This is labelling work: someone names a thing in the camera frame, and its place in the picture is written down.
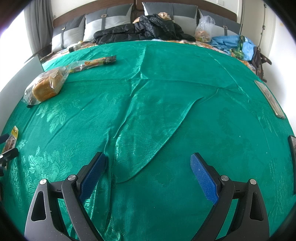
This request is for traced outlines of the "yellow brown snack packet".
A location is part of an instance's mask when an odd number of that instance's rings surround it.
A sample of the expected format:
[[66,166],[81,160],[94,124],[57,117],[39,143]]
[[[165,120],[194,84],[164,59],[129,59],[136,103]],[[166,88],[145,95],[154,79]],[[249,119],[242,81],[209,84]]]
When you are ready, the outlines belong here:
[[9,138],[4,143],[4,147],[3,147],[1,153],[4,153],[16,146],[18,134],[19,134],[18,128],[16,126],[14,126],[13,129],[11,130],[11,133],[9,134],[10,135]]

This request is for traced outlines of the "clear plastic bag of snacks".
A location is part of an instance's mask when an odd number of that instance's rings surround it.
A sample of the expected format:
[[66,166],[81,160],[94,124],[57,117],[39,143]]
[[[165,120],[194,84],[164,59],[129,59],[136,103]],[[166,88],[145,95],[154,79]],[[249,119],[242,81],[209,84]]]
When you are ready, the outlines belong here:
[[211,16],[200,18],[195,30],[195,39],[199,42],[209,43],[212,39],[212,28],[215,26],[215,20]]

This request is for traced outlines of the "white storage box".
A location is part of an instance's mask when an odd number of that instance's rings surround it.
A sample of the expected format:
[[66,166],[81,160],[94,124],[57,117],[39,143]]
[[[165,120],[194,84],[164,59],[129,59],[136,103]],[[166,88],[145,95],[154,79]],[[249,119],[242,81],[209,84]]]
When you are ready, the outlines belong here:
[[42,72],[44,69],[39,57],[34,56],[1,90],[1,133],[16,105],[23,98],[27,86]]

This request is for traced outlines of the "bagged bread loaf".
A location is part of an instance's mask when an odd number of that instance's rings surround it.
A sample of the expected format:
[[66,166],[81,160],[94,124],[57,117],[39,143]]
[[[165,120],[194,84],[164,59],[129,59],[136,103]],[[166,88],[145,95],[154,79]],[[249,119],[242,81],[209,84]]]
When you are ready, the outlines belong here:
[[25,89],[23,102],[27,105],[37,105],[56,96],[69,73],[70,69],[65,66],[41,73]]

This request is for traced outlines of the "patterned-case smartphone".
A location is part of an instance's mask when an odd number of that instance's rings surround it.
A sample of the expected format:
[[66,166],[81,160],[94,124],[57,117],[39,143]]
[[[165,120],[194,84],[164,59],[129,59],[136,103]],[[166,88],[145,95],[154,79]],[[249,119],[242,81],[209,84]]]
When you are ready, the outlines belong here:
[[278,101],[276,100],[274,95],[271,93],[269,88],[264,83],[261,83],[258,80],[255,80],[254,83],[256,84],[256,86],[260,89],[260,91],[264,95],[265,99],[267,100],[271,109],[273,110],[275,116],[277,118],[285,119],[285,114],[282,111],[281,106],[279,105]]

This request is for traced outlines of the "far left grey pillow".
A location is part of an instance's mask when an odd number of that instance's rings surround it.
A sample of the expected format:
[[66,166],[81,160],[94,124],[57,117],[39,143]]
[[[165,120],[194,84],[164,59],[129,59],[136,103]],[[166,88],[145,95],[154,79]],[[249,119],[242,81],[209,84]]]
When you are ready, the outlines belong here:
[[76,17],[53,29],[52,52],[66,49],[83,40],[85,15]]

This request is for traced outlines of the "grey pillow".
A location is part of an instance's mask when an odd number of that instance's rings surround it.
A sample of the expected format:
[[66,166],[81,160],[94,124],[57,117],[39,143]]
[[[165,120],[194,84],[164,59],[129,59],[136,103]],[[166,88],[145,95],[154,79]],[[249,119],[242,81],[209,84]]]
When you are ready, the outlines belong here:
[[133,4],[123,4],[86,14],[83,41],[91,41],[97,31],[129,24],[132,7]]
[[209,11],[205,11],[199,9],[200,18],[202,16],[210,16],[215,21],[215,26],[212,28],[211,34],[212,37],[217,36],[234,36],[239,35],[240,33],[240,24],[229,20],[223,16],[210,13]]
[[142,6],[146,16],[165,12],[184,33],[194,36],[199,20],[198,6],[163,2],[142,2]]
[[53,29],[52,52],[66,49],[83,40],[85,15],[76,17]]

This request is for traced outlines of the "long black-tipped snack pack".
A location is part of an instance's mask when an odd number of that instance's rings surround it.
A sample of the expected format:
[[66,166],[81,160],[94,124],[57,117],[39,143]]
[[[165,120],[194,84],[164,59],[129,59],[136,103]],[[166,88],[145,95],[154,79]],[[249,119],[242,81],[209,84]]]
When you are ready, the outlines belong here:
[[101,65],[108,65],[113,64],[116,62],[116,55],[102,57],[94,60],[85,60],[85,61],[76,61],[67,66],[70,73],[81,72],[83,70],[87,70],[93,67],[101,66]]

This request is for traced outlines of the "grey curtain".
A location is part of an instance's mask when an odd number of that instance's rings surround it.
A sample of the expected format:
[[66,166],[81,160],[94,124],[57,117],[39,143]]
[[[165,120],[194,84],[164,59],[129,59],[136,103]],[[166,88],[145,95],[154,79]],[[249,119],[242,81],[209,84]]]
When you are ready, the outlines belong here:
[[25,24],[33,54],[46,48],[53,35],[53,13],[51,1],[31,1],[24,9]]

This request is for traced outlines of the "green satin bedspread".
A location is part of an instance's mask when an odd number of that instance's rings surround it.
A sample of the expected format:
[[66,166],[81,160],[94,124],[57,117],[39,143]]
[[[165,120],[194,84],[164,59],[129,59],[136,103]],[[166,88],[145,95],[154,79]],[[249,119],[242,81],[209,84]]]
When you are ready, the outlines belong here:
[[2,205],[23,231],[38,182],[60,181],[104,152],[108,167],[85,209],[105,240],[190,240],[212,208],[190,167],[198,152],[234,181],[258,182],[275,232],[295,203],[287,119],[277,118],[239,60],[197,46],[123,42],[79,50],[44,70],[115,55],[72,73],[60,93],[20,102]]

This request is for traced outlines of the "wooden chair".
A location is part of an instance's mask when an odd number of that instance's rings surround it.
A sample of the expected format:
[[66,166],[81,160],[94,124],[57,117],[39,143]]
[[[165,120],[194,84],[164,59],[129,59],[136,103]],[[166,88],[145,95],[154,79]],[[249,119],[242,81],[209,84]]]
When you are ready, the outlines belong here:
[[254,47],[254,54],[251,60],[251,64],[255,68],[255,74],[265,83],[267,83],[267,80],[264,78],[264,70],[262,65],[264,63],[268,63],[269,65],[272,65],[272,62],[269,58],[267,58],[265,55],[263,55],[260,51],[260,48],[255,46]]

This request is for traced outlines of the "blue cloth pile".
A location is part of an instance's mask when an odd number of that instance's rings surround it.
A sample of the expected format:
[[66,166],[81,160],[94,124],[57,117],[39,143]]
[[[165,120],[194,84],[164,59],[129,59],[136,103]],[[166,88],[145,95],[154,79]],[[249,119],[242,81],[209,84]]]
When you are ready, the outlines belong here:
[[243,35],[212,37],[210,45],[244,61],[252,60],[254,47],[256,47],[250,39]]

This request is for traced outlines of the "black puffer jacket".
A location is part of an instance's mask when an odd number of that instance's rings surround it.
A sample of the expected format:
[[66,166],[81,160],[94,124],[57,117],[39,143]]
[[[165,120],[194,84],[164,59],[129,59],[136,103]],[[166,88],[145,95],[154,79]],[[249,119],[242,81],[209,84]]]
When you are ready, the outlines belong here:
[[142,15],[134,24],[123,24],[94,33],[92,42],[97,45],[159,39],[163,41],[186,40],[194,42],[195,38],[183,32],[172,20],[164,20],[157,14]]

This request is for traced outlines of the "brown headboard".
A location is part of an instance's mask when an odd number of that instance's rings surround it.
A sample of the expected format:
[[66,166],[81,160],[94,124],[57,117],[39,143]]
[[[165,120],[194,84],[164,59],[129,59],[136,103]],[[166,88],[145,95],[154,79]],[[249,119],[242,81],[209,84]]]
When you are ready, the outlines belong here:
[[[84,14],[89,14],[94,11],[119,6],[123,4],[133,4],[132,6],[132,19],[137,18],[144,13],[143,1],[51,1],[53,13],[53,27],[58,27],[63,23],[79,17]],[[178,4],[191,4],[196,5],[200,9],[209,11],[211,13],[226,17],[230,20],[236,21],[237,14],[222,6],[209,1],[170,1],[171,3]]]

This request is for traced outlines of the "far right grey pillow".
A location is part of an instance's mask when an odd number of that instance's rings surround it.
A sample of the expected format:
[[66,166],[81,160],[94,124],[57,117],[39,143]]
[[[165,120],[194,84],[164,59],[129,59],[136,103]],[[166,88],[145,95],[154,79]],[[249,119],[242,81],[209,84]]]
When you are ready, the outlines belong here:
[[215,26],[212,28],[211,34],[212,37],[217,36],[234,36],[239,35],[240,33],[240,24],[229,20],[223,16],[210,13],[209,11],[205,11],[199,9],[200,18],[202,16],[210,16],[215,21]]

